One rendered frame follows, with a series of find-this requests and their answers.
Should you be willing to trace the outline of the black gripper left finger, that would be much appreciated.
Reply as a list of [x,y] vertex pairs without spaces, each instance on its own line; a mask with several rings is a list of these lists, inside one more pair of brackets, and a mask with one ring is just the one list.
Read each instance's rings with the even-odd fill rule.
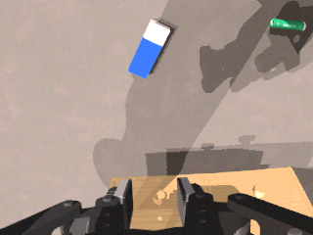
[[121,179],[95,207],[66,200],[0,229],[0,235],[52,235],[58,227],[61,235],[125,235],[133,213],[132,180]]

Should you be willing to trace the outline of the light wooden chest of drawers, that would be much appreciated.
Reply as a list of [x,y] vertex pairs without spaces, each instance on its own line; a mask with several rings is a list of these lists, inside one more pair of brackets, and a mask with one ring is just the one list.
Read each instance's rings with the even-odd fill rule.
[[217,175],[231,175],[231,174],[244,174],[244,173],[257,173],[257,172],[267,172],[267,171],[278,171],[278,170],[289,170],[291,173],[291,176],[297,185],[308,209],[310,210],[313,217],[313,208],[304,192],[302,189],[297,177],[295,176],[293,170],[291,167],[282,167],[282,168],[271,168],[271,169],[261,169],[261,170],[248,170],[248,171],[235,171],[235,172],[220,172],[220,173],[205,173],[205,174],[187,174],[187,175],[165,175],[165,176],[137,176],[137,177],[112,177],[111,178],[111,184],[110,184],[110,189],[114,187],[114,183],[116,180],[120,179],[159,179],[159,178],[177,178],[177,177],[200,177],[202,176],[203,183],[204,183],[204,188],[205,188],[205,193],[210,194],[210,189],[209,189],[209,184],[207,178],[209,176],[217,176]]

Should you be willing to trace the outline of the green battery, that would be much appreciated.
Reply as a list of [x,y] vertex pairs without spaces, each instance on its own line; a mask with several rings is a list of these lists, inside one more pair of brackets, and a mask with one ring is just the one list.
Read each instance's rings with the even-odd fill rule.
[[272,19],[270,22],[270,25],[271,27],[275,27],[275,28],[286,28],[286,29],[296,29],[296,30],[304,30],[306,28],[305,22],[278,20],[278,19]]

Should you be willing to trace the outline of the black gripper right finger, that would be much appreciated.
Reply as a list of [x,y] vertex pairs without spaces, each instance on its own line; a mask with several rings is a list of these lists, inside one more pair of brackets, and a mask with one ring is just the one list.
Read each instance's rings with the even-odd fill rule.
[[311,216],[244,193],[229,195],[228,203],[214,202],[188,177],[177,177],[177,204],[182,235],[254,235],[251,220],[258,223],[259,235],[313,235]]

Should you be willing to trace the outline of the blue and white eraser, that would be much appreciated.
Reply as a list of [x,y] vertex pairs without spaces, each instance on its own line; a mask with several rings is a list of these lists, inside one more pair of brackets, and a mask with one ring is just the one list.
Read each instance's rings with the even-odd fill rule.
[[129,72],[147,78],[170,27],[151,20],[129,66]]

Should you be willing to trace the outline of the light wooden drawer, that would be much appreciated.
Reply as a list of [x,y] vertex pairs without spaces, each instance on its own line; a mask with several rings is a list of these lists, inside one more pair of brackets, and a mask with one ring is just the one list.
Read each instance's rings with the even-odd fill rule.
[[[202,176],[189,179],[205,192]],[[133,210],[178,208],[177,178],[132,179],[132,192]]]
[[160,230],[181,226],[178,209],[133,210],[130,229]]
[[229,195],[245,193],[312,216],[289,170],[217,175],[207,180],[214,202],[227,202]]
[[259,229],[251,229],[250,232],[254,235],[259,235]]

